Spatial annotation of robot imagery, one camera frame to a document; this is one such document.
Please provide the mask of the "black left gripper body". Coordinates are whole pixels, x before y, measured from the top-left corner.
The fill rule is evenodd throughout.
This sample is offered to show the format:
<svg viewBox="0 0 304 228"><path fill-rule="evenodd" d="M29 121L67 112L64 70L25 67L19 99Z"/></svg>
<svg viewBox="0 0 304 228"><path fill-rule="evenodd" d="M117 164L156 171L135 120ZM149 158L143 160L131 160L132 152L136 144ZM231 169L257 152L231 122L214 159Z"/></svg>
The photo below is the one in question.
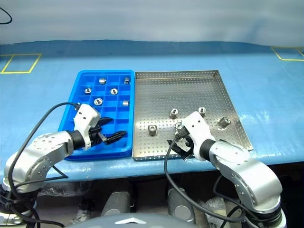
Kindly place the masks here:
<svg viewBox="0 0 304 228"><path fill-rule="evenodd" d="M99 145L107 141L107 138L101 133L101 126L96 125L89 129L89 138L91 140L91 146Z"/></svg>

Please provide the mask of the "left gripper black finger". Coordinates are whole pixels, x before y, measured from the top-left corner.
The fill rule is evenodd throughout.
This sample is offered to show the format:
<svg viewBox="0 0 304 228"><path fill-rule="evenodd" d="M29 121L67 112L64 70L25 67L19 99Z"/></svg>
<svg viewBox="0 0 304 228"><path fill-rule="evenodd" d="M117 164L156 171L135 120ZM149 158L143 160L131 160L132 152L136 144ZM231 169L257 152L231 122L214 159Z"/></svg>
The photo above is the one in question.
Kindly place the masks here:
<svg viewBox="0 0 304 228"><path fill-rule="evenodd" d="M115 132L114 134L112 134L111 136L109 137L106 137L106 140L105 140L105 144L106 145L110 145L118 140L120 140L122 137L124 137L126 135L126 131L118 131L118 132Z"/></svg>
<svg viewBox="0 0 304 228"><path fill-rule="evenodd" d="M98 126L104 126L112 121L111 117L102 117L98 120L97 124Z"/></svg>

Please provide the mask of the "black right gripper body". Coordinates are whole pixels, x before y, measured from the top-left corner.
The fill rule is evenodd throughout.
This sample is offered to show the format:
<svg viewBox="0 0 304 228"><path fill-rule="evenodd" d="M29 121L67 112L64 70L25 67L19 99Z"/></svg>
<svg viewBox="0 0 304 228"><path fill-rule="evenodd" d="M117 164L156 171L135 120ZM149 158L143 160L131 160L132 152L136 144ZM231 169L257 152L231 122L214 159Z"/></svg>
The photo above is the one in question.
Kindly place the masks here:
<svg viewBox="0 0 304 228"><path fill-rule="evenodd" d="M193 142L192 138L189 135L185 137L185 145L189 148L186 151L186 153L187 154L193 154L194 142Z"/></svg>

